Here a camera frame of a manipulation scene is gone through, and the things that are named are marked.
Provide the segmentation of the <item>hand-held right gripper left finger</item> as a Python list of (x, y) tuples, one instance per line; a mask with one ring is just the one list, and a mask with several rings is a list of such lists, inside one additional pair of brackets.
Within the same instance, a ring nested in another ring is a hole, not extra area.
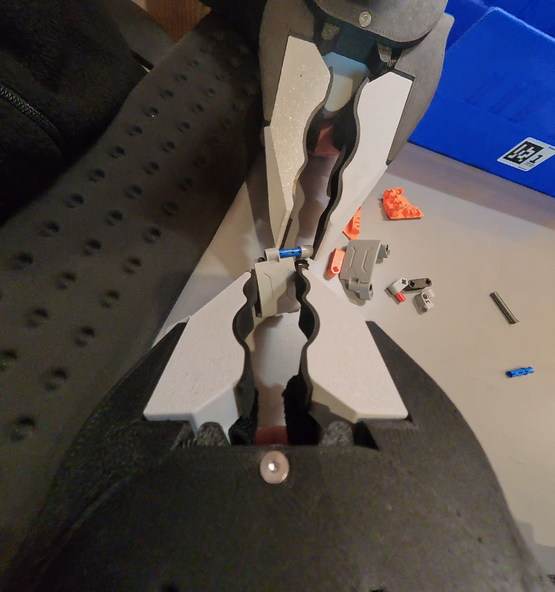
[(208, 422), (226, 435), (254, 436), (258, 392), (246, 337), (254, 327), (257, 282), (242, 274), (186, 323), (145, 409), (151, 421), (185, 420), (197, 432)]

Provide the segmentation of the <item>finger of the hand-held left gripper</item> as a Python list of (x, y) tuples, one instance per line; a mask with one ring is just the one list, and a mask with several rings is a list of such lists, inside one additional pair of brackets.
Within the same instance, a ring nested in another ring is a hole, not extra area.
[(387, 169), (387, 158), (413, 81), (398, 73), (365, 80), (355, 95), (354, 138), (329, 179), (328, 205), (319, 218), (313, 248), (330, 252), (335, 240)]
[(269, 125), (264, 129), (268, 210), (274, 246), (288, 233), (299, 176), (308, 162), (309, 125), (326, 103), (332, 74), (316, 45), (290, 36)]

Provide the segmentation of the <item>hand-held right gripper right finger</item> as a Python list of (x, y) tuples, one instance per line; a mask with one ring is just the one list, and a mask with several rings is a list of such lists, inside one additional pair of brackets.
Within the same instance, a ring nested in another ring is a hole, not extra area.
[(333, 422), (405, 420), (409, 412), (370, 331), (350, 303), (296, 264), (298, 328), (305, 338), (292, 378), (292, 433)]

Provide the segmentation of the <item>small orange liftarm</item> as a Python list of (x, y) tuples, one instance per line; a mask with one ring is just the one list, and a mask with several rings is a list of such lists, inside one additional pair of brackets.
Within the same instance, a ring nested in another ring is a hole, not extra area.
[(339, 277), (345, 258), (345, 251), (346, 247), (344, 246), (343, 248), (334, 248), (329, 254), (325, 267), (325, 278), (327, 280)]

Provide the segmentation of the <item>person's left hand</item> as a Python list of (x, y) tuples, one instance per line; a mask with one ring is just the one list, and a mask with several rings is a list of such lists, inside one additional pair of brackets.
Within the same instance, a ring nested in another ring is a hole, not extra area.
[(307, 136), (308, 155), (319, 158), (336, 158), (340, 151), (333, 145), (333, 120), (323, 120), (319, 127), (309, 130)]

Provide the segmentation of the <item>orange toy part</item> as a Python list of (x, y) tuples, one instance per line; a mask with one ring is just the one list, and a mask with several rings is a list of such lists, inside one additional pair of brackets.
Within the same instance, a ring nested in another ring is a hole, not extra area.
[(422, 211), (410, 204), (402, 187), (387, 189), (383, 192), (383, 207), (387, 218), (392, 221), (423, 218)]
[(348, 222), (348, 224), (344, 227), (342, 233), (349, 239), (349, 240), (357, 240), (360, 236), (360, 229), (361, 229), (361, 211), (362, 206), (359, 206), (357, 211), (355, 211), (354, 215)]

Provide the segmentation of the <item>grey toy part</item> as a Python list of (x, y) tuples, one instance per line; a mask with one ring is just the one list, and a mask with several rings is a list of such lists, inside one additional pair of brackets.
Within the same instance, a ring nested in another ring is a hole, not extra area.
[(377, 260), (390, 255), (388, 243), (380, 240), (350, 240), (340, 271), (340, 279), (348, 291), (363, 301), (373, 297), (372, 275)]

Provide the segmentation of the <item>blue plastic bin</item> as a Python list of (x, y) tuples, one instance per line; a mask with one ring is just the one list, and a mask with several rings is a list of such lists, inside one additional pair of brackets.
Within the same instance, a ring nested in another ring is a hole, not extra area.
[(409, 141), (555, 197), (555, 1), (448, 1), (443, 72)]

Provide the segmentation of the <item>black foam pad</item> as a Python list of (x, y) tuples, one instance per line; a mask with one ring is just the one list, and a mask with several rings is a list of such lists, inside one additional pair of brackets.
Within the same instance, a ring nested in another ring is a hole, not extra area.
[(209, 14), (0, 229), (0, 572), (85, 419), (146, 352), (255, 159), (254, 52)]

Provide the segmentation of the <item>black connector pin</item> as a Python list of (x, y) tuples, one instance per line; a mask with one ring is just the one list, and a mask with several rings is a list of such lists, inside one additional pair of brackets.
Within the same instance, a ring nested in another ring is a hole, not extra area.
[(510, 307), (507, 306), (507, 304), (505, 303), (505, 301), (503, 300), (503, 298), (500, 296), (500, 294), (498, 292), (496, 292), (496, 291), (490, 292), (489, 296), (490, 296), (491, 300), (495, 303), (495, 306), (501, 312), (501, 314), (503, 315), (504, 319), (507, 321), (508, 324), (513, 325), (513, 324), (517, 324), (519, 322), (519, 319), (512, 312)]

